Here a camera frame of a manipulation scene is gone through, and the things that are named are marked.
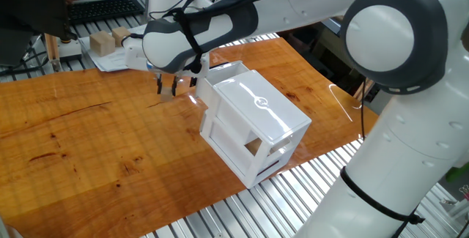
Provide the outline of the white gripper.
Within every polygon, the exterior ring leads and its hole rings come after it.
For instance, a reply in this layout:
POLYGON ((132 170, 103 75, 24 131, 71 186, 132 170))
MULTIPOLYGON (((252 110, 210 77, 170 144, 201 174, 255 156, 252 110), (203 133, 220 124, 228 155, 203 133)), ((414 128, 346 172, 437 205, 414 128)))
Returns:
MULTIPOLYGON (((125 65, 132 70, 140 70, 156 74, 157 80, 157 94, 161 93, 163 87, 161 73, 169 74, 168 71, 163 71, 158 67, 165 67, 177 55, 181 53, 180 47, 188 49, 189 44, 176 44, 171 47, 170 44, 164 44, 159 40, 157 42, 149 41, 144 44, 144 41, 139 38, 127 38, 123 42, 125 49, 125 65)), ((174 77, 171 85, 171 94, 173 97, 177 96, 177 84, 180 78, 174 77)))

